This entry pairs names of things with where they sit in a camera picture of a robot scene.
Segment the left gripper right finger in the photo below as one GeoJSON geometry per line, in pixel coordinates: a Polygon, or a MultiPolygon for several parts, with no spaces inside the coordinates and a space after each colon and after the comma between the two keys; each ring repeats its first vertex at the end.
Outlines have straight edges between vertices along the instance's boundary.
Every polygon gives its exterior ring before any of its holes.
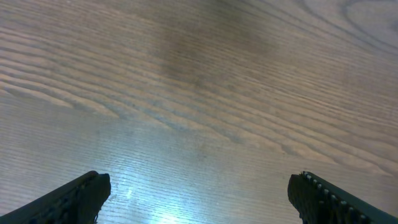
{"type": "Polygon", "coordinates": [[[292,174],[287,194],[306,224],[397,224],[396,217],[311,172],[292,174]]]}

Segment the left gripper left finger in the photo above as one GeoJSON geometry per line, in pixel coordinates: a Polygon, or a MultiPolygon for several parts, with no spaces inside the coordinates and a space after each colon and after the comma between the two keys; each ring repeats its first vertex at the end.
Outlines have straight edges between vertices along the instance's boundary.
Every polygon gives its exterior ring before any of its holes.
{"type": "Polygon", "coordinates": [[[95,224],[110,194],[109,174],[89,171],[1,216],[1,224],[95,224]]]}

